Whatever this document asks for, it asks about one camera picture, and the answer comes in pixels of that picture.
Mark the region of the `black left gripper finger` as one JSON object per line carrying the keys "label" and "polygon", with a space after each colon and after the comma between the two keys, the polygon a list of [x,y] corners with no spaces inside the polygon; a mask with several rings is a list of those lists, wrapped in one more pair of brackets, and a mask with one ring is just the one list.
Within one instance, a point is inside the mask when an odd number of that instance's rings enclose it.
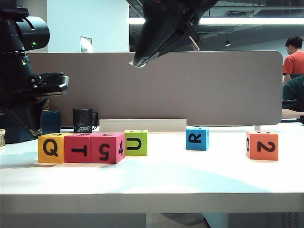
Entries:
{"label": "black left gripper finger", "polygon": [[30,132],[34,137],[42,133],[41,118],[47,102],[48,99],[38,100],[30,108]]}
{"label": "black left gripper finger", "polygon": [[32,136],[36,136],[35,110],[32,106],[17,106],[9,109],[11,117]]}

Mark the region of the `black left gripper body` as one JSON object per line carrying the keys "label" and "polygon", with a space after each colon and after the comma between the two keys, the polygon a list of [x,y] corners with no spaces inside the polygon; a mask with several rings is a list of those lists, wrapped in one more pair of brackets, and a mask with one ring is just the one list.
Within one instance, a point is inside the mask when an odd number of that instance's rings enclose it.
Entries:
{"label": "black left gripper body", "polygon": [[2,78],[0,80],[0,110],[18,108],[43,110],[48,99],[49,82],[45,77]]}

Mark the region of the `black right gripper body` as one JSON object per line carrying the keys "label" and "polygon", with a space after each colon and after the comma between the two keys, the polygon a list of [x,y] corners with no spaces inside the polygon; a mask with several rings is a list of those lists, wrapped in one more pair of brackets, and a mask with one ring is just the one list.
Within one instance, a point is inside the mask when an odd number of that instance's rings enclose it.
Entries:
{"label": "black right gripper body", "polygon": [[144,19],[136,51],[174,51],[185,44],[198,48],[199,35],[193,28],[216,0],[129,0]]}

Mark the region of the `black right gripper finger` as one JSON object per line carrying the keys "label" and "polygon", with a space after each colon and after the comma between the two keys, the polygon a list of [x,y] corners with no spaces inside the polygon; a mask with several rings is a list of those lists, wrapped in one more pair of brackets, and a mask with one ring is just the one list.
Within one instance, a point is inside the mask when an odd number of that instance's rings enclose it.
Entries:
{"label": "black right gripper finger", "polygon": [[174,31],[164,40],[155,39],[150,43],[145,41],[142,48],[142,67],[148,62],[186,45],[194,48],[194,38],[183,30]]}
{"label": "black right gripper finger", "polygon": [[187,33],[187,9],[143,9],[145,23],[132,59],[134,67],[142,67],[142,48],[145,41],[164,40],[176,30]]}

